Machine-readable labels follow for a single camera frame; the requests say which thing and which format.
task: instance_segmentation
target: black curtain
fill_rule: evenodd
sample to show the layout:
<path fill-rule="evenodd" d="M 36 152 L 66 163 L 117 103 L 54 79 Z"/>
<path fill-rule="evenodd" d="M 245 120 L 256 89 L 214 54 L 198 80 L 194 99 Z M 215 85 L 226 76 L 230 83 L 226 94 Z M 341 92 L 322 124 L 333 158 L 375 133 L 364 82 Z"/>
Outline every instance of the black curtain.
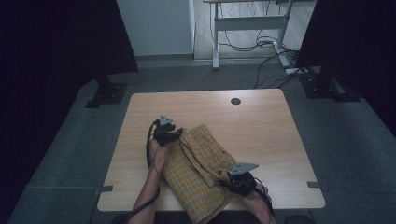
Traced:
<path fill-rule="evenodd" d="M 5 0 L 0 18 L 0 222 L 6 223 L 79 88 L 138 69 L 116 0 Z"/>
<path fill-rule="evenodd" d="M 396 136 L 395 1 L 318 0 L 296 66 L 328 66 Z"/>

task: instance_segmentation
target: desk in background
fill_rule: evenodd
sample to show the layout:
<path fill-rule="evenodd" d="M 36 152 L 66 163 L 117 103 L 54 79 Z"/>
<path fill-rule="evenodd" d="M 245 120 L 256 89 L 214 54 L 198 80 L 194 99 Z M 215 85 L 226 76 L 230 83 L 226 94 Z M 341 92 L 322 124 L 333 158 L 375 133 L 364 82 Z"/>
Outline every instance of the desk in background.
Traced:
<path fill-rule="evenodd" d="M 219 31 L 238 30 L 279 30 L 279 39 L 274 43 L 276 53 L 284 68 L 290 68 L 289 61 L 282 54 L 283 38 L 288 27 L 293 0 L 289 0 L 284 16 L 219 18 L 219 4 L 235 2 L 259 2 L 259 0 L 203 0 L 204 3 L 215 4 L 213 18 L 213 69 L 219 69 Z"/>

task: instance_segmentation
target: wooden table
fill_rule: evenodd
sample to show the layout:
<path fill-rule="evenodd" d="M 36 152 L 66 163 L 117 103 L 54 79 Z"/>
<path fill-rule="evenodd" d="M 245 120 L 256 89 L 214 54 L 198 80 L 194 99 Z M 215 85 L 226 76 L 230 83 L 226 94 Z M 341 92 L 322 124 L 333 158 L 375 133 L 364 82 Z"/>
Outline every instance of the wooden table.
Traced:
<path fill-rule="evenodd" d="M 238 98 L 240 105 L 231 100 Z M 125 115 L 98 203 L 101 211 L 130 211 L 148 173 L 146 139 L 150 124 L 165 115 L 178 128 L 204 123 L 237 161 L 260 165 L 251 171 L 269 188 L 275 209 L 321 208 L 316 182 L 288 104 L 281 90 L 184 91 L 137 93 Z M 163 181 L 157 210 L 183 210 Z M 226 210 L 245 210 L 234 198 Z"/>

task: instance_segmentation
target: floor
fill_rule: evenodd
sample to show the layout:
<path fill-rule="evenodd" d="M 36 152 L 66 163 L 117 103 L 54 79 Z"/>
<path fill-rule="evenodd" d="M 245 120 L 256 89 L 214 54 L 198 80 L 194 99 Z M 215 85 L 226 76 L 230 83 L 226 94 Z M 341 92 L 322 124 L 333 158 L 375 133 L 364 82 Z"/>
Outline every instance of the floor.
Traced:
<path fill-rule="evenodd" d="M 84 108 L 97 88 L 95 81 L 88 83 L 8 223 L 112 223 L 126 212 L 97 210 L 96 192 L 105 181 L 130 97 L 137 92 L 252 89 L 257 75 L 267 77 L 259 88 L 280 86 L 284 92 L 326 201 L 322 209 L 275 210 L 278 223 L 296 214 L 317 224 L 394 223 L 395 137 L 364 99 L 309 99 L 299 76 L 285 79 L 282 72 L 279 63 L 265 64 L 260 73 L 257 64 L 224 65 L 219 71 L 210 65 L 142 67 L 139 73 L 110 76 L 113 82 L 128 83 L 125 96 L 120 105 L 96 109 Z M 246 214 L 224 216 L 244 219 Z M 159 215 L 163 223 L 190 223 L 185 213 Z"/>

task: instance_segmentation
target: black cable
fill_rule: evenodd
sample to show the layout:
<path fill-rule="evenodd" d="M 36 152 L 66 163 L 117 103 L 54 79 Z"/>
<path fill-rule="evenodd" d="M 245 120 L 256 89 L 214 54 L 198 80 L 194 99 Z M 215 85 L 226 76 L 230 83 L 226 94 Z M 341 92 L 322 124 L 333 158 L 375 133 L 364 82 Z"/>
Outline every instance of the black cable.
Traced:
<path fill-rule="evenodd" d="M 317 224 L 317 222 L 315 221 L 315 218 L 314 218 L 314 214 L 312 214 L 312 211 L 311 210 L 308 210 L 308 211 L 309 211 L 309 215 L 311 216 L 312 221 L 314 222 L 314 224 Z"/>
<path fill-rule="evenodd" d="M 271 84 L 262 87 L 262 89 L 268 89 L 268 88 L 274 86 L 278 81 L 280 81 L 280 80 L 285 80 L 285 79 L 286 79 L 285 77 L 284 77 L 284 78 L 281 78 L 281 79 L 277 79 L 277 80 L 273 81 Z"/>
<path fill-rule="evenodd" d="M 262 70 L 262 66 L 263 66 L 266 62 L 268 62 L 268 61 L 270 61 L 271 59 L 277 57 L 279 54 L 282 54 L 282 53 L 285 53 L 285 52 L 286 52 L 286 51 L 279 52 L 278 54 L 276 54 L 276 55 L 274 55 L 274 56 L 272 56 L 272 57 L 267 58 L 266 60 L 264 60 L 264 61 L 260 64 L 260 66 L 259 66 L 259 68 L 258 68 L 258 70 L 257 70 L 256 83 L 255 83 L 255 85 L 253 86 L 253 89 L 256 89 L 258 86 L 260 86 L 260 85 L 263 84 L 263 82 L 259 84 L 260 70 Z"/>
<path fill-rule="evenodd" d="M 95 204 L 93 205 L 93 208 L 91 210 L 90 221 L 88 222 L 89 224 L 92 224 L 93 214 L 95 213 L 96 207 L 99 203 L 99 198 L 100 198 L 100 194 L 96 197 Z"/>
<path fill-rule="evenodd" d="M 228 16 L 231 17 L 231 10 L 233 10 L 233 7 L 235 6 L 235 3 L 231 6 L 230 10 L 228 11 Z"/>
<path fill-rule="evenodd" d="M 291 73 L 289 75 L 289 78 L 286 79 L 286 81 L 282 82 L 280 85 L 277 86 L 277 88 L 279 89 L 281 86 L 283 86 L 285 83 L 287 83 L 289 80 L 291 80 L 292 78 L 294 78 L 294 76 L 301 70 L 301 68 L 297 69 L 296 71 L 294 71 L 293 73 Z"/>
<path fill-rule="evenodd" d="M 247 4 L 247 15 L 248 15 L 248 10 L 250 11 L 250 14 L 254 17 L 256 16 L 256 4 L 254 2 L 246 2 Z"/>
<path fill-rule="evenodd" d="M 279 10 L 278 10 L 278 12 L 277 12 L 277 15 L 279 16 L 280 15 L 280 6 L 282 5 L 282 0 L 279 0 Z"/>
<path fill-rule="evenodd" d="M 256 177 L 252 177 L 252 178 L 253 178 L 254 180 L 259 180 L 260 184 L 262 185 L 262 189 L 263 189 L 264 192 L 262 192 L 261 190 L 259 190 L 259 189 L 256 188 L 257 183 L 256 183 L 255 181 L 254 181 L 254 182 L 256 183 L 256 185 L 252 186 L 252 185 L 249 184 L 249 180 L 251 180 L 251 178 L 250 178 L 248 181 L 243 180 L 243 181 L 241 182 L 241 184 L 245 185 L 246 187 L 248 187 L 248 188 L 251 189 L 251 190 L 254 190 L 254 191 L 257 192 L 260 196 L 262 196 L 262 198 L 264 199 L 264 201 L 265 201 L 265 203 L 267 204 L 268 208 L 270 209 L 271 215 L 274 215 L 274 209 L 273 209 L 273 206 L 272 206 L 272 200 L 271 200 L 271 198 L 265 193 L 264 184 L 260 181 L 260 179 L 258 179 L 258 178 L 256 178 Z"/>
<path fill-rule="evenodd" d="M 211 19 L 212 19 L 212 5 L 211 5 L 211 4 L 209 4 L 209 5 L 210 5 L 210 13 L 209 13 L 210 34 L 211 34 L 211 36 L 212 36 L 212 40 L 214 41 L 213 30 L 212 30 L 212 22 L 211 22 Z M 219 5 L 219 11 L 220 11 L 221 17 L 224 18 L 221 4 Z M 253 49 L 257 48 L 257 47 L 259 47 L 259 48 L 261 48 L 261 49 L 273 49 L 273 48 L 275 47 L 274 41 L 277 42 L 278 39 L 275 38 L 275 37 L 269 36 L 269 35 L 260 36 L 260 33 L 261 33 L 261 32 L 262 32 L 262 30 L 260 30 L 259 33 L 258 33 L 257 36 L 256 36 L 256 45 L 250 46 L 250 47 L 237 47 L 237 46 L 235 46 L 235 45 L 233 45 L 233 44 L 231 43 L 230 38 L 228 37 L 228 34 L 230 34 L 231 32 L 225 31 L 224 34 L 225 34 L 225 36 L 226 36 L 226 38 L 227 38 L 228 44 L 219 43 L 219 45 L 221 45 L 221 46 L 228 46 L 228 47 L 231 47 L 231 48 L 233 48 L 234 50 L 237 50 L 237 51 L 251 51 L 251 50 L 253 50 Z M 261 40 L 261 39 L 263 39 L 263 38 L 273 39 L 274 41 L 272 41 L 272 40 Z"/>
<path fill-rule="evenodd" d="M 129 213 L 128 216 L 123 218 L 117 224 L 123 224 L 126 221 L 128 221 L 131 217 L 133 217 L 134 215 L 136 215 L 137 213 L 139 213 L 140 211 L 142 211 L 143 209 L 145 209 L 146 207 L 148 207 L 149 205 L 154 203 L 155 200 L 157 200 L 158 196 L 160 196 L 160 186 L 158 186 L 157 192 L 155 193 L 155 195 L 150 200 L 148 200 L 146 203 L 143 203 L 142 205 L 138 206 L 136 209 L 132 210 L 132 212 Z"/>
<path fill-rule="evenodd" d="M 268 1 L 268 4 L 267 4 L 267 11 L 265 12 L 265 16 L 268 16 L 268 9 L 270 9 L 270 2 L 271 2 L 271 1 Z"/>
<path fill-rule="evenodd" d="M 151 126 L 149 126 L 149 129 L 148 129 L 148 139 L 146 142 L 146 159 L 147 159 L 147 163 L 148 163 L 148 168 L 151 166 L 150 157 L 149 157 L 149 140 L 151 138 L 152 128 L 154 127 L 154 124 L 156 123 L 156 121 L 152 122 Z"/>

